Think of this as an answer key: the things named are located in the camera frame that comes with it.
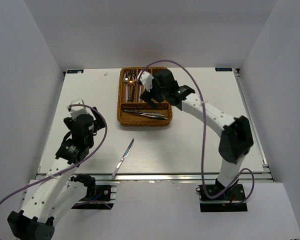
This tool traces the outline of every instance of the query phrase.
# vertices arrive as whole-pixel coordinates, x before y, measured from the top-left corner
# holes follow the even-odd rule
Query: black mounting plate
[[[208,193],[210,193],[211,195],[216,194],[214,192],[215,188],[216,185],[214,184],[206,185],[206,189]],[[213,200],[207,198],[207,196],[202,190],[202,187],[200,187],[199,196],[200,196],[200,211],[202,213],[247,212],[248,211],[247,204],[245,202],[238,205],[236,204],[246,198],[245,190],[242,184],[237,184],[226,195],[221,195],[220,197]]]
[[[96,200],[103,201],[108,203],[111,201],[111,188],[116,187],[115,185],[95,185],[94,186],[94,194],[90,195],[88,198],[82,198],[79,202],[92,201],[97,196],[99,196]],[[92,204],[84,204],[79,206],[73,206],[72,209],[88,209],[88,210],[108,210],[109,208],[104,204],[92,203]]]

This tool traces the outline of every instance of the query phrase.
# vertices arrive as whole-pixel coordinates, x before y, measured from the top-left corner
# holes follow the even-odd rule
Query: knife
[[[131,113],[131,114],[146,114],[146,115],[153,115],[153,116],[159,116],[159,117],[165,117],[165,115],[158,113],[158,112],[148,112],[148,111],[136,111],[136,110],[129,110],[129,109],[123,109],[122,110],[125,113]]]
[[[131,150],[132,146],[134,145],[134,142],[135,142],[135,138],[132,138],[132,141],[130,142],[128,148],[125,150],[125,152],[124,152],[122,158],[120,159],[118,165],[116,166],[114,172],[112,173],[111,179],[114,179],[114,178],[115,178],[115,176],[116,176],[116,174],[117,174],[117,172],[118,172],[120,166],[121,166],[122,163],[124,162],[125,158],[128,157],[128,154],[130,153],[130,150]]]

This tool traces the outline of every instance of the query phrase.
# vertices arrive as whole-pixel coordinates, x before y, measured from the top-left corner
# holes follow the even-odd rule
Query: wicker tray
[[[126,72],[135,71],[138,76],[139,72],[142,71],[143,67],[127,67],[123,68],[120,72],[119,77],[119,93],[118,93],[118,106],[117,106],[117,120],[120,122],[122,126],[132,127],[163,127],[170,124],[172,120],[172,107],[168,102],[158,103],[158,108],[151,107],[146,102],[139,102],[138,96],[138,86],[135,87],[135,91],[133,94],[133,102],[126,102],[126,83],[123,80],[123,76]],[[155,72],[161,71],[165,69],[165,67],[150,67],[148,68],[148,72],[153,74]],[[127,112],[123,112],[123,109],[129,110],[137,110],[137,111],[145,111],[145,112],[154,112],[163,114],[167,120],[160,120],[149,118],[137,114],[131,114]]]

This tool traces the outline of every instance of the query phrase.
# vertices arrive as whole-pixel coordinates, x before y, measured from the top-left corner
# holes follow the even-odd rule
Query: silver utensil
[[[118,165],[116,166],[114,172],[112,173],[111,179],[114,179],[114,178],[115,178],[115,176],[116,176],[116,174],[117,174],[117,172],[118,172],[120,166],[121,166],[122,163],[124,162],[125,158],[128,157],[128,155],[129,155],[129,153],[130,153],[130,150],[131,150],[132,146],[134,145],[134,142],[135,142],[135,138],[132,138],[132,141],[130,142],[128,148],[125,150],[125,152],[124,152],[122,158],[120,159]]]
[[[125,83],[125,101],[126,102],[128,102],[128,99],[129,99],[128,80],[129,80],[129,73],[126,71],[123,75],[123,81]]]
[[[135,84],[137,82],[137,77],[134,73],[134,71],[132,71],[130,74],[129,74],[129,77],[128,77],[128,81],[127,81],[127,85],[129,86],[129,89],[128,89],[128,102],[133,102],[134,100],[134,96],[135,96]]]
[[[152,118],[152,119],[168,120],[167,117],[165,117],[164,115],[162,116],[162,114],[157,115],[157,114],[160,114],[160,113],[156,113],[156,112],[148,113],[148,112],[138,112],[138,111],[126,110],[126,109],[123,109],[122,111],[125,112],[125,113],[129,113],[129,114],[138,114],[140,116],[144,116],[144,117]]]
[[[147,115],[154,115],[154,116],[159,116],[159,117],[165,116],[158,112],[136,111],[136,110],[129,110],[129,109],[123,109],[122,111],[125,113],[132,113],[132,114],[147,114]]]

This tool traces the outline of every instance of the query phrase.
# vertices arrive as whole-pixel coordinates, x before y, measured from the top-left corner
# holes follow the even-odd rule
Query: spoon
[[[128,102],[128,99],[129,99],[129,97],[128,97],[128,95],[129,95],[129,93],[128,93],[128,79],[129,79],[129,73],[126,71],[123,75],[123,81],[125,83],[125,101],[126,102]]]

